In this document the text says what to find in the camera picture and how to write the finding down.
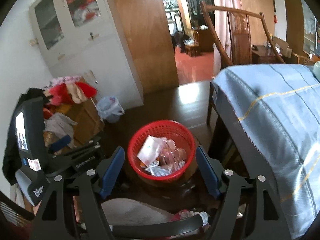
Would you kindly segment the bin with plastic liner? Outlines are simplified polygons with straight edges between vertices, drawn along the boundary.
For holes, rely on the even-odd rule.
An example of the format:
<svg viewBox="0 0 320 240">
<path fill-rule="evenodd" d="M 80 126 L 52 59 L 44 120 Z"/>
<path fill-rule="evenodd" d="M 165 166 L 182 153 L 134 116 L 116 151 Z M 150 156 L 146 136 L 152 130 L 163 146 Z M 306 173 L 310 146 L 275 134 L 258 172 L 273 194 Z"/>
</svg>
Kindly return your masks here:
<svg viewBox="0 0 320 240">
<path fill-rule="evenodd" d="M 114 124 L 120 120 L 125 113 L 119 100 L 114 96 L 106 96 L 98 101 L 97 112 L 100 118 L 106 122 Z"/>
</svg>

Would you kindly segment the silver foil wrapper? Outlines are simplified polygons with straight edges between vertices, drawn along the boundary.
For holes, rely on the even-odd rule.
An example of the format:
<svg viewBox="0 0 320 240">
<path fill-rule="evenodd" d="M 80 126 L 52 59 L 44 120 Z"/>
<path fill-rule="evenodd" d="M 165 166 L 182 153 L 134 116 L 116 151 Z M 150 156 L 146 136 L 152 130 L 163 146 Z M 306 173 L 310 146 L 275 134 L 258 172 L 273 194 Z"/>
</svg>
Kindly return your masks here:
<svg viewBox="0 0 320 240">
<path fill-rule="evenodd" d="M 154 177 L 164 177 L 172 174 L 171 168 L 164 165 L 161 166 L 158 160 L 149 164 L 144 170 Z"/>
</svg>

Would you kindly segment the white pink paper sheet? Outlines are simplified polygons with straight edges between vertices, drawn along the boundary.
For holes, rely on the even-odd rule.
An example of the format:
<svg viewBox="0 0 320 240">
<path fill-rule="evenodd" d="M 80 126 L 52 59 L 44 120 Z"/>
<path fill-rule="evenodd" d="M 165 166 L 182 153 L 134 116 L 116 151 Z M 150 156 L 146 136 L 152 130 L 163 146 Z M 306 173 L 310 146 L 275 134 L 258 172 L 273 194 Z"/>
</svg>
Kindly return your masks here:
<svg viewBox="0 0 320 240">
<path fill-rule="evenodd" d="M 158 138 L 149 135 L 137 154 L 138 159 L 145 166 L 153 163 L 163 150 L 166 142 L 167 139 L 165 137 Z"/>
</svg>

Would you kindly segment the cardboard box with clothes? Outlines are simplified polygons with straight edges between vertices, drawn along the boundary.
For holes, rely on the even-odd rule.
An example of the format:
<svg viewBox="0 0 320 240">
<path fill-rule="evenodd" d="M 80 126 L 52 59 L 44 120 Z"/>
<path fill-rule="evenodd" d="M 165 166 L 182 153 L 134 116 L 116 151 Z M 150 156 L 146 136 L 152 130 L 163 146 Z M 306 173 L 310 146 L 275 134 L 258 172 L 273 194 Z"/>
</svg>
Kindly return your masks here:
<svg viewBox="0 0 320 240">
<path fill-rule="evenodd" d="M 60 78 L 43 93 L 49 98 L 43 108 L 47 147 L 68 135 L 71 142 L 58 151 L 64 153 L 84 145 L 103 130 L 104 123 L 95 105 L 98 91 L 83 77 Z"/>
</svg>

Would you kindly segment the pink floral plastic bag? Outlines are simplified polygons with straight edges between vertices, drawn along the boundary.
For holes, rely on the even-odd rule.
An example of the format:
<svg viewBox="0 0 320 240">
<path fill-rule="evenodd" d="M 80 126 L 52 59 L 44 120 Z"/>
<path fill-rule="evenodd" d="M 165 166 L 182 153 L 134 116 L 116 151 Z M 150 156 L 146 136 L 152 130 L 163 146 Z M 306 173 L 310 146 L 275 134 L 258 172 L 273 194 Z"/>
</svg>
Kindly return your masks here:
<svg viewBox="0 0 320 240">
<path fill-rule="evenodd" d="M 183 148 L 177 148 L 173 140 L 168 140 L 158 156 L 161 166 L 171 168 L 172 173 L 180 170 L 187 161 L 187 153 Z"/>
</svg>

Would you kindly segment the red mesh waste basket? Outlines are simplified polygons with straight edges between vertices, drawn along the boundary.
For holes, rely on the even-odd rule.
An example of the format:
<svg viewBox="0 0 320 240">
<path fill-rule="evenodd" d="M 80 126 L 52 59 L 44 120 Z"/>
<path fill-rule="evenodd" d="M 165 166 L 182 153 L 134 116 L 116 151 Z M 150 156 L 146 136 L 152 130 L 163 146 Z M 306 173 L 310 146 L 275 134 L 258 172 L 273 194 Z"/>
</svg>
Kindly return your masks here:
<svg viewBox="0 0 320 240">
<path fill-rule="evenodd" d="M 180 179 L 195 156 L 192 133 L 172 120 L 158 120 L 140 128 L 131 138 L 127 158 L 136 174 L 149 182 Z"/>
</svg>

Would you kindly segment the pink curtain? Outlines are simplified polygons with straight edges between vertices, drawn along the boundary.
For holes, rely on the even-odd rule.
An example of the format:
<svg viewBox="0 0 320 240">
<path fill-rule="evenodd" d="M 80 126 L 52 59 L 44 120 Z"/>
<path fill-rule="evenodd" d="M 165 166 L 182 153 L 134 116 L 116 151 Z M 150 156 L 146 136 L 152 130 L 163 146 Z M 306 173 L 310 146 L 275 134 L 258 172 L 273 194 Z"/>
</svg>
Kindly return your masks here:
<svg viewBox="0 0 320 240">
<path fill-rule="evenodd" d="M 242 9 L 241 0 L 214 0 L 215 6 L 220 7 L 230 7 L 236 9 Z M 231 38 L 229 33 L 229 23 L 227 19 L 227 12 L 224 11 L 215 11 L 215 31 L 218 38 L 226 51 L 228 56 L 231 55 Z"/>
</svg>

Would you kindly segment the white glass door cabinet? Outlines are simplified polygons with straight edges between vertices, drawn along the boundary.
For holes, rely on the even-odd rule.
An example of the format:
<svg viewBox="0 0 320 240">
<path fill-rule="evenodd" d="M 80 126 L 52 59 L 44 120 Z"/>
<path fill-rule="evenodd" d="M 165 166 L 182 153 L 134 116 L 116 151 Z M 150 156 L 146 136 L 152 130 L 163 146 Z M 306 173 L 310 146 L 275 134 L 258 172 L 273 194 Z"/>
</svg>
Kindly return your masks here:
<svg viewBox="0 0 320 240">
<path fill-rule="evenodd" d="M 115 96 L 125 109 L 143 104 L 113 0 L 35 0 L 29 17 L 53 77 L 80 75 L 99 97 Z"/>
</svg>

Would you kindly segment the blue plaid tablecloth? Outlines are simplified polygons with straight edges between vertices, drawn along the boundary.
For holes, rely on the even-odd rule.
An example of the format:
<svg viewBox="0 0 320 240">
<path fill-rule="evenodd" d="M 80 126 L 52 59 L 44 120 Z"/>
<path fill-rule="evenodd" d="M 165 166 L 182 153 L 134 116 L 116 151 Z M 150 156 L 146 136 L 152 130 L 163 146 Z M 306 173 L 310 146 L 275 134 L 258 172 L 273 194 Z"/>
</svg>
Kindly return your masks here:
<svg viewBox="0 0 320 240">
<path fill-rule="evenodd" d="M 250 64 L 214 78 L 214 105 L 249 175 L 278 196 L 292 239 L 319 213 L 319 80 L 311 66 Z"/>
</svg>

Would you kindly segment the pale green ceramic pot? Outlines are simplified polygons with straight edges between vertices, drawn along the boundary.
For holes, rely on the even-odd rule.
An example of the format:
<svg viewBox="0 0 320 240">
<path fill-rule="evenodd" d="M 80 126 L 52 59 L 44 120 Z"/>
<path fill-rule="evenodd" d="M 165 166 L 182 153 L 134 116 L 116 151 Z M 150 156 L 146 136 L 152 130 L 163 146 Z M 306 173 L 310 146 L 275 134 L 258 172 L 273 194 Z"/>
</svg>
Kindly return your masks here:
<svg viewBox="0 0 320 240">
<path fill-rule="evenodd" d="M 313 66 L 313 74 L 316 79 L 320 82 L 320 62 L 317 61 Z"/>
</svg>

